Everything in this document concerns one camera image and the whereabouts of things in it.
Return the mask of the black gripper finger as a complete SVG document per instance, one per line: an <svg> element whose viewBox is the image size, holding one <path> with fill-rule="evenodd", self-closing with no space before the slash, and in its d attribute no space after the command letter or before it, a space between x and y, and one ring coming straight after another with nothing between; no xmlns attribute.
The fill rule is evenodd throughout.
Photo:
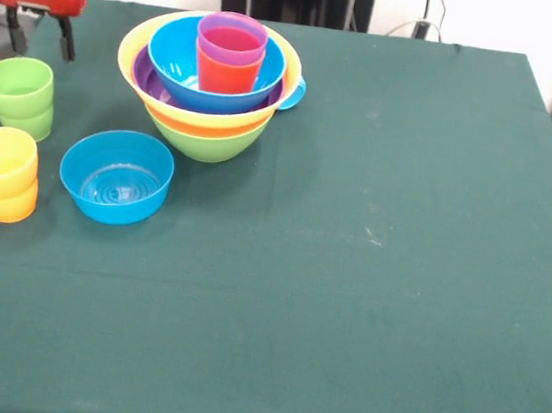
<svg viewBox="0 0 552 413"><path fill-rule="evenodd" d="M15 7L6 7L6 19L12 49L17 54L25 54L27 42L23 28L18 20L18 11Z"/></svg>
<svg viewBox="0 0 552 413"><path fill-rule="evenodd" d="M65 61L73 62L76 59L76 49L74 46L72 23L69 18L59 17L58 24L61 30L60 46L62 57Z"/></svg>

